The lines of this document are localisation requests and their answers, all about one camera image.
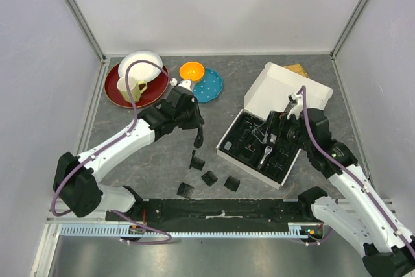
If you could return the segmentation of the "black comb attachment with brush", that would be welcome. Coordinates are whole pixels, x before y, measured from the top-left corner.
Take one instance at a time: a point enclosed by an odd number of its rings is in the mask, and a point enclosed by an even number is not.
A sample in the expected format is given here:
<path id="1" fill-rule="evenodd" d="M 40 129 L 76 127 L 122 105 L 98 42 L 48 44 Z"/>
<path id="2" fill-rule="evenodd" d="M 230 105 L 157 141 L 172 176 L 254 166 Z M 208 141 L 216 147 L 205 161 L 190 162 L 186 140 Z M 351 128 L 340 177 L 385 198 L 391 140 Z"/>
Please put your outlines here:
<path id="1" fill-rule="evenodd" d="M 203 170 L 203 167 L 204 167 L 205 163 L 206 162 L 204 160 L 202 160 L 201 158 L 196 156 L 196 150 L 192 150 L 191 161 L 190 161 L 190 164 L 189 164 L 189 168 L 201 171 L 201 170 Z"/>

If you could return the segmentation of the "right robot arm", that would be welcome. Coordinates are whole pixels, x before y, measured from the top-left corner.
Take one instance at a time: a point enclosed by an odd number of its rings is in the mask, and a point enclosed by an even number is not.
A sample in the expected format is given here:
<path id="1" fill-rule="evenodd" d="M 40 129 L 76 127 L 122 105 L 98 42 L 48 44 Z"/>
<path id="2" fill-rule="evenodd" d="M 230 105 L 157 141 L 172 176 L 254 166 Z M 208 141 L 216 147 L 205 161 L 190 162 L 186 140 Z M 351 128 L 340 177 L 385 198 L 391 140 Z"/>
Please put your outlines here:
<path id="1" fill-rule="evenodd" d="M 298 216 L 327 224 L 361 256 L 370 276 L 405 276 L 414 271 L 414 234 L 376 193 L 354 154 L 332 137 L 322 110 L 304 109 L 298 115 L 271 111 L 254 129 L 268 148 L 277 143 L 306 152 L 311 165 L 334 185 L 353 208 L 344 211 L 319 187 L 303 192 Z"/>

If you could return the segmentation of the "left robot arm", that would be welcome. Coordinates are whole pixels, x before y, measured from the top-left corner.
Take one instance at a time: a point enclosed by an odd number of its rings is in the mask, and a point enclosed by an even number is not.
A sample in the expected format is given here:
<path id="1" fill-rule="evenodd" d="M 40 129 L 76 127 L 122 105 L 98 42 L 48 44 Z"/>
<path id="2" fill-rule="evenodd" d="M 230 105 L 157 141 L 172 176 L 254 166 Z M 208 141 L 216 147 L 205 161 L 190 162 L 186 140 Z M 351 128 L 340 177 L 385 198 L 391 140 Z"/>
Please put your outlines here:
<path id="1" fill-rule="evenodd" d="M 101 180 L 118 164 L 136 151 L 154 143 L 175 128 L 198 131 L 194 146 L 203 144 L 204 120 L 198 100 L 184 86 L 175 86 L 166 99 L 159 100 L 135 114 L 119 133 L 100 145 L 59 158 L 53 182 L 53 200 L 61 199 L 77 217 L 85 217 L 96 209 L 117 210 L 129 221 L 140 218 L 142 205 L 129 187 L 110 187 Z"/>

